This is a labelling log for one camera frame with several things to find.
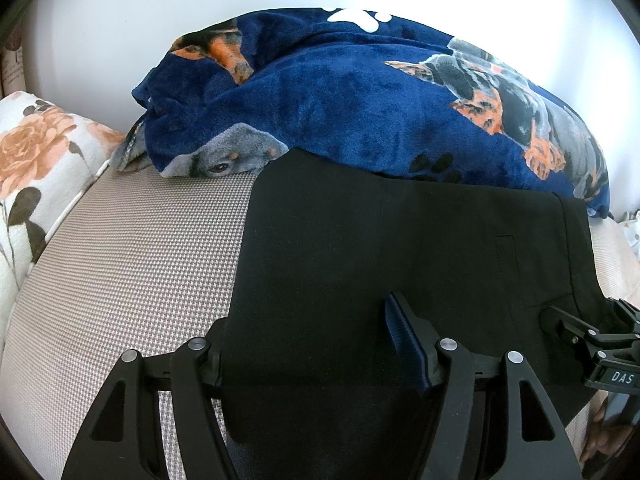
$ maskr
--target blue blanket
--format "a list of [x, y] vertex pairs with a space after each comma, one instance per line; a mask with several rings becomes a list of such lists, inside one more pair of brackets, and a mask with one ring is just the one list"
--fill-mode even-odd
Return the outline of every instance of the blue blanket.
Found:
[[262, 10], [178, 38], [114, 153], [163, 176], [260, 171], [299, 147], [373, 173], [546, 190], [606, 216], [578, 115], [487, 52], [380, 12]]

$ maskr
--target person's hand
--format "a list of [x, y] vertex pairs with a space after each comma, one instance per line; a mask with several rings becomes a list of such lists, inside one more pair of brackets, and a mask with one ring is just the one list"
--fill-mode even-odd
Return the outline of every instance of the person's hand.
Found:
[[634, 430], [633, 426], [620, 425], [603, 427], [602, 419], [607, 408], [607, 403], [603, 402], [598, 413], [593, 417], [589, 436], [584, 444], [584, 450], [580, 455], [580, 462], [586, 462], [592, 458], [596, 452], [605, 455], [619, 455], [625, 449], [629, 435]]

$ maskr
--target wall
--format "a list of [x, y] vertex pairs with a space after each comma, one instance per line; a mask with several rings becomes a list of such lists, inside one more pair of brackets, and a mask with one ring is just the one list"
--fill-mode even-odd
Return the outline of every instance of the wall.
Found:
[[126, 132], [142, 113], [130, 90], [177, 36], [269, 7], [382, 10], [475, 43], [582, 116], [606, 154], [615, 215], [640, 206], [640, 45], [610, 0], [36, 0], [28, 85]]

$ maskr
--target black pants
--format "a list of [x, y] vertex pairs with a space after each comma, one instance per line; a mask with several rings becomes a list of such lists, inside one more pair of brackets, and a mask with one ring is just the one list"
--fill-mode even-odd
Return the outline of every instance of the black pants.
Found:
[[403, 478], [424, 422], [381, 318], [401, 291], [442, 337], [522, 352], [567, 423], [593, 391], [542, 333], [597, 326], [584, 203], [383, 178], [292, 150], [258, 177], [225, 331], [223, 410], [241, 478]]

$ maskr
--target metal pin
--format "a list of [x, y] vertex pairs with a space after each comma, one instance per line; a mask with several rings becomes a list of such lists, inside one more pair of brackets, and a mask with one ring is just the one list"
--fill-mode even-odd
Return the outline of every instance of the metal pin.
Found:
[[207, 340], [203, 337], [194, 337], [189, 341], [189, 348], [191, 350], [202, 350], [207, 344]]
[[138, 357], [138, 352], [133, 349], [124, 351], [120, 356], [120, 358], [126, 363], [135, 361], [136, 357]]
[[440, 341], [440, 346], [442, 347], [443, 350], [447, 350], [451, 352], [456, 348], [458, 348], [458, 343], [455, 340], [450, 339], [449, 337], [446, 337]]
[[524, 357], [522, 356], [522, 354], [520, 352], [516, 352], [515, 350], [511, 350], [511, 352], [507, 354], [507, 359], [512, 363], [516, 363], [517, 365], [524, 361]]

